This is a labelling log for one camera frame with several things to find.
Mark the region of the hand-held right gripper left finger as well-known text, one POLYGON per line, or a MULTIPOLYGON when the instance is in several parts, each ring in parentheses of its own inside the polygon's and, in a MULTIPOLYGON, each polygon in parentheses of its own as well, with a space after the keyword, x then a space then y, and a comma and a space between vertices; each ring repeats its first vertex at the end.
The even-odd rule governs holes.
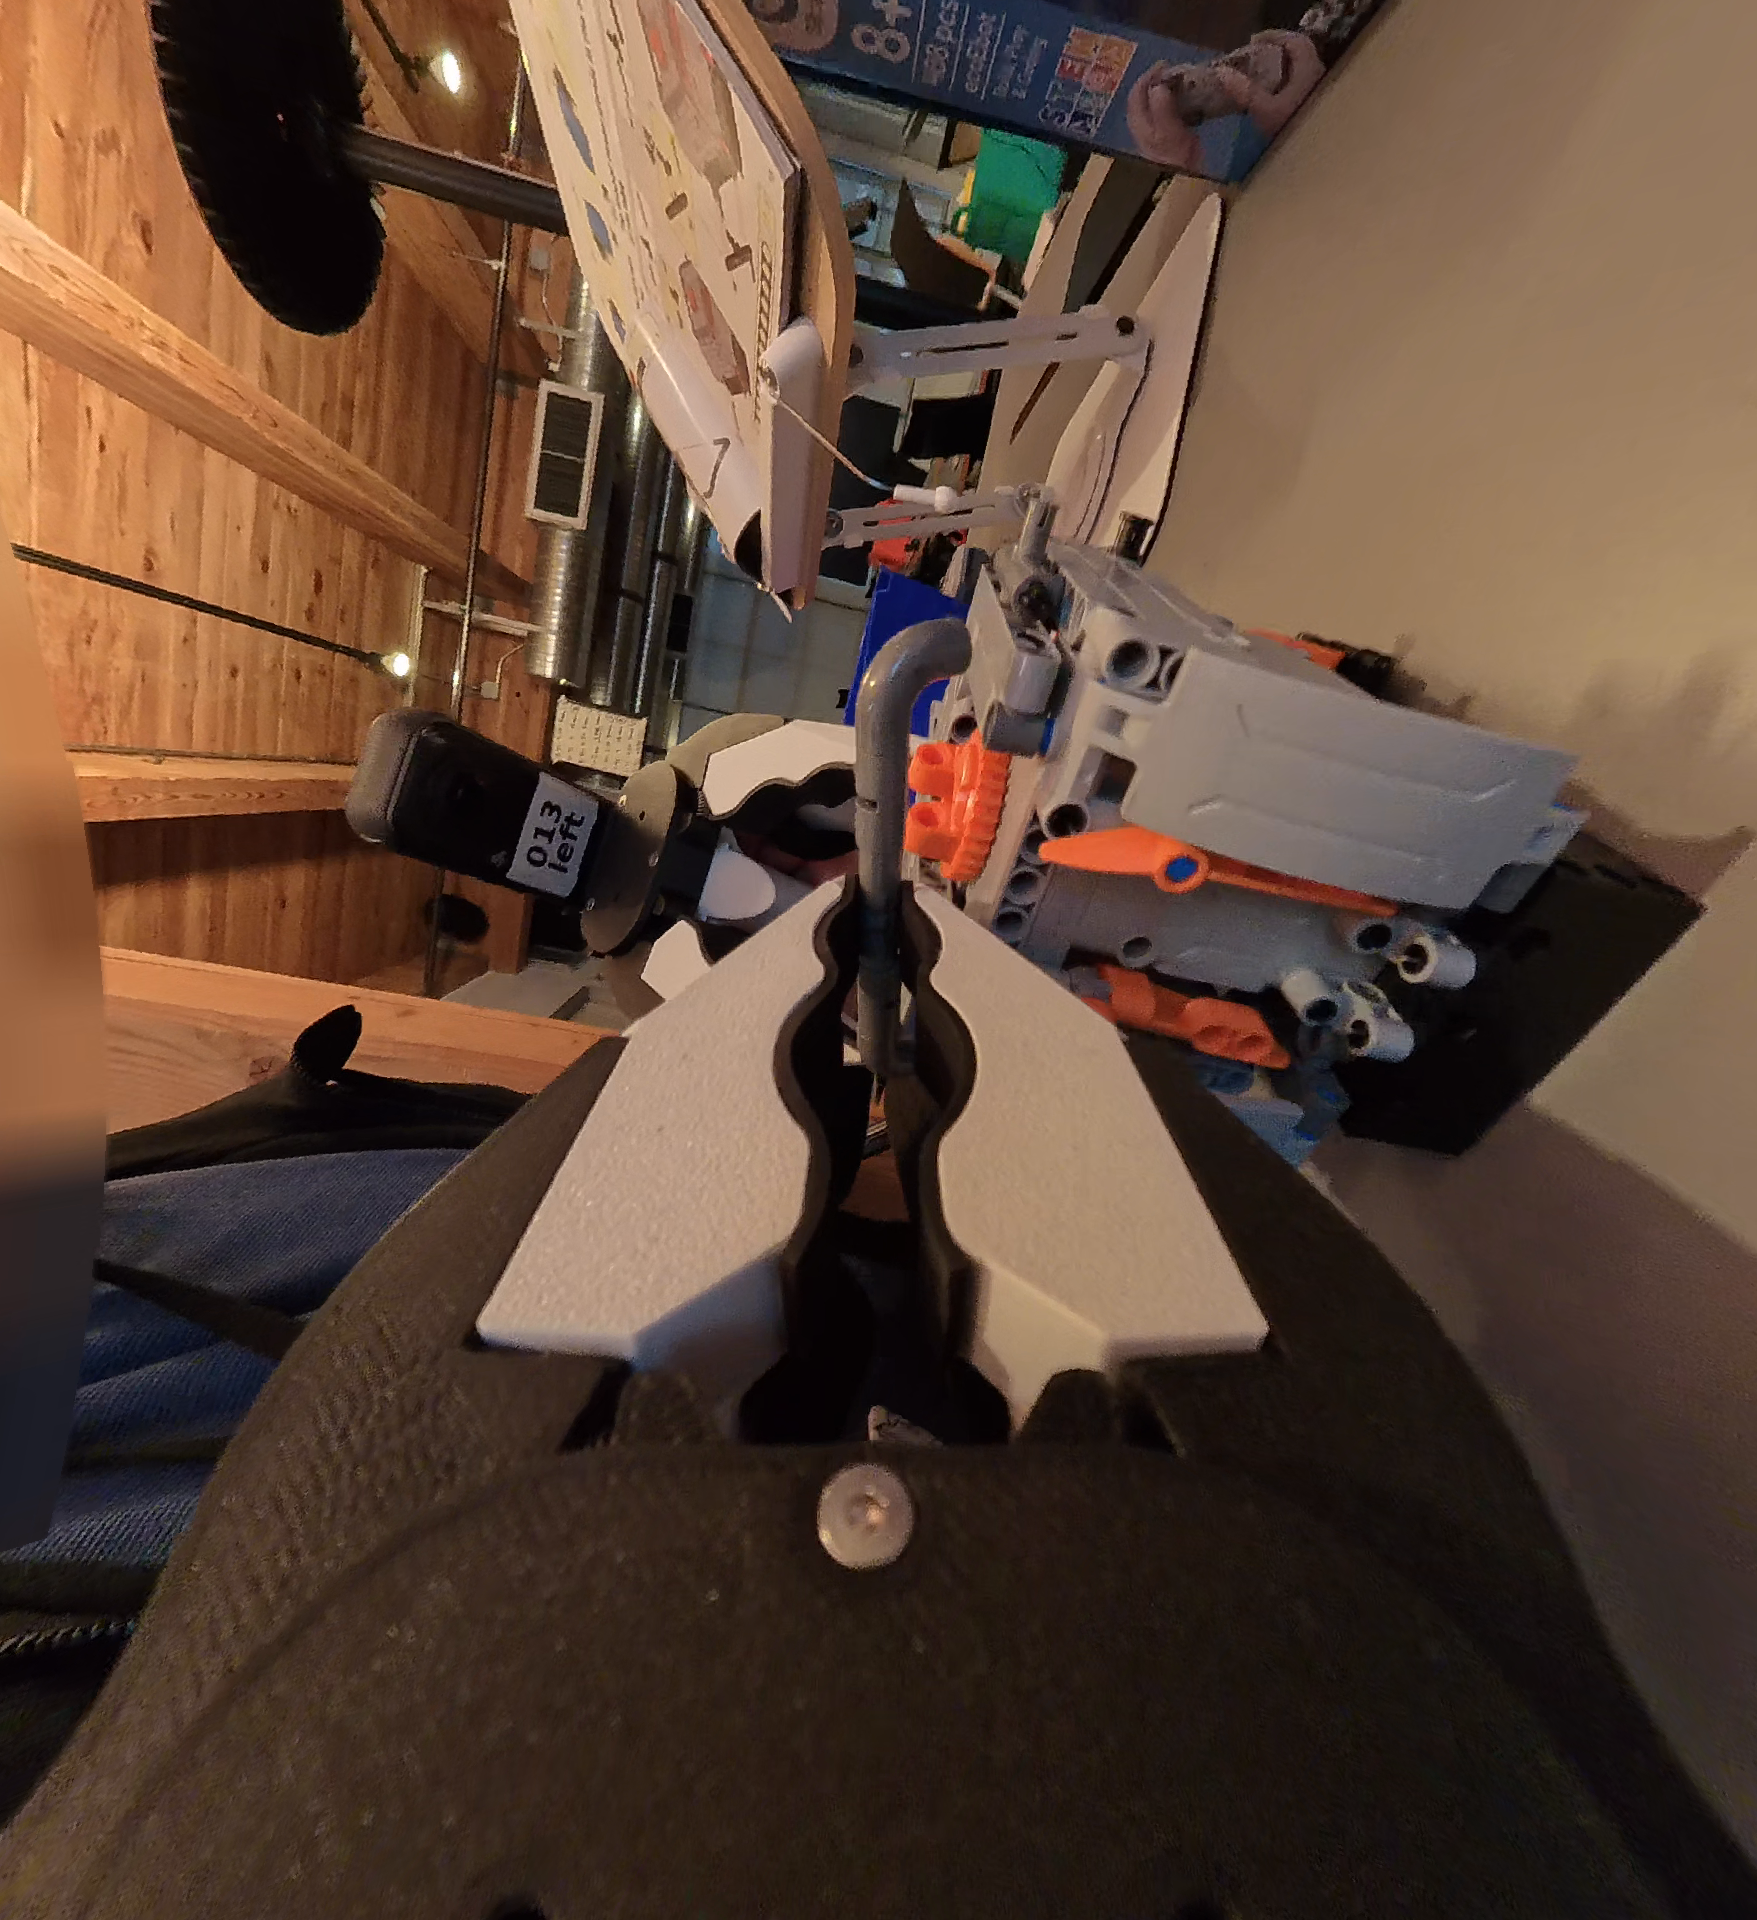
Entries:
POLYGON ((753 1443, 838 1443, 871 1309, 826 1227, 865 1151, 860 892, 824 884, 633 1022, 480 1309, 480 1345, 687 1381, 753 1443))

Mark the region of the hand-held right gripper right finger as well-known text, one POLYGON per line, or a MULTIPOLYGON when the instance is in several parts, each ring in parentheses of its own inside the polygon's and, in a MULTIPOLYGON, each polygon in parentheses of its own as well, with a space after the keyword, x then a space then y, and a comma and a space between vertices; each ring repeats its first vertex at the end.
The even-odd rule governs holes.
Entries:
POLYGON ((1115 1026, 927 887, 899 941, 890 1111, 937 1351, 1013 1430, 1057 1376, 1257 1351, 1265 1313, 1115 1026))

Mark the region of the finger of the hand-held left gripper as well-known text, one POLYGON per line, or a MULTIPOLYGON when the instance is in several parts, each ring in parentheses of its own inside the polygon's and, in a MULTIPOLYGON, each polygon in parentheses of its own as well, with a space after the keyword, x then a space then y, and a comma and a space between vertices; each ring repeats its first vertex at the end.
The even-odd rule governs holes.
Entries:
POLYGON ((842 723, 707 723, 683 741, 683 776, 721 830, 850 836, 856 772, 842 723))
POLYGON ((796 856, 713 856, 696 904, 642 956, 633 998, 674 998, 816 884, 814 864, 796 856))

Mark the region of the dark grey elbow connector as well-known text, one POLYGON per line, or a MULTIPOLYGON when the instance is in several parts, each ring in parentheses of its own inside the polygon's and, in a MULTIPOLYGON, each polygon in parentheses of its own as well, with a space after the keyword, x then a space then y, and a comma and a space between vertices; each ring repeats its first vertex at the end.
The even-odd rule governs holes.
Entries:
POLYGON ((853 832, 862 895, 874 909, 893 908, 902 885, 913 707, 968 660, 967 619, 941 615, 904 628, 865 666, 853 716, 853 832))

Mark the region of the grey white toy robot model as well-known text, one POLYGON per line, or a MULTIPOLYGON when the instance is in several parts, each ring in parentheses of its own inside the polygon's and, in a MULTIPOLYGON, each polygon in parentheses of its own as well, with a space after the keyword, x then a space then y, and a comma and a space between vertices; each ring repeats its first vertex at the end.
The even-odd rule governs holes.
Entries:
POLYGON ((1286 1163, 1346 1114, 1336 1070, 1416 1048, 1383 987, 1461 990, 1452 924, 1571 845, 1574 759, 1399 708, 1343 654, 1242 630, 1055 532, 1043 489, 984 560, 970 656, 913 748, 904 847, 968 918, 1286 1163))

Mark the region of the open instruction booklet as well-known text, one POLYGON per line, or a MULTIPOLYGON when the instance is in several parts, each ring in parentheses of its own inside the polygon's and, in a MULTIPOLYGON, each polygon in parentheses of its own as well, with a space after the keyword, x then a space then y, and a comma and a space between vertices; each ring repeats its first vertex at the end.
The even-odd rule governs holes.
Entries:
POLYGON ((512 3, 555 183, 611 348, 724 552, 816 586, 844 248, 816 135, 743 5, 512 3))

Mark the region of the white stand base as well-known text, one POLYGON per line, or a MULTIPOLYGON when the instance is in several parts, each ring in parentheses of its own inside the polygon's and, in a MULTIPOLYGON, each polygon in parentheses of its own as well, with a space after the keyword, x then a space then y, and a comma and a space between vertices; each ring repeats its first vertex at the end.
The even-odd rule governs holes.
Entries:
POLYGON ((1170 181, 1123 262, 1123 272, 1139 260, 1153 269, 1133 284, 1139 298, 1127 306, 1043 312, 1027 301, 999 321, 858 325, 836 371, 809 321, 786 327, 761 361, 770 399, 768 493, 756 518, 761 586, 801 606, 828 549, 1009 530, 1028 493, 1050 502, 1060 538, 1145 554, 1178 467, 1224 211, 1224 198, 1203 181, 1170 181), (842 399, 895 377, 961 371, 1000 375, 1007 450, 1024 441, 1023 464, 968 493, 897 489, 869 507, 833 508, 842 399))

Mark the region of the black round disc fixture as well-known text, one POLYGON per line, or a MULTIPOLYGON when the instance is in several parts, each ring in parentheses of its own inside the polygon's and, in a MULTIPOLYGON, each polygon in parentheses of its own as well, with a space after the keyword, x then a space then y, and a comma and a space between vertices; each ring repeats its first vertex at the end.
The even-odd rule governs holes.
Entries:
POLYGON ((150 3, 165 123, 197 214, 277 322, 360 322, 385 257, 378 190, 563 236, 557 188, 373 132, 336 3, 150 3))

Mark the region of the blue robot kit box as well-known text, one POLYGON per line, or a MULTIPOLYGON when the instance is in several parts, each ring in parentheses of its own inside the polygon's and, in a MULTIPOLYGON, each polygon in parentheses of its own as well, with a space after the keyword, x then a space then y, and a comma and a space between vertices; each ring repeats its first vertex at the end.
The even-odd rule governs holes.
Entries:
POLYGON ((753 3, 799 71, 895 103, 1241 181, 1381 3, 753 3))

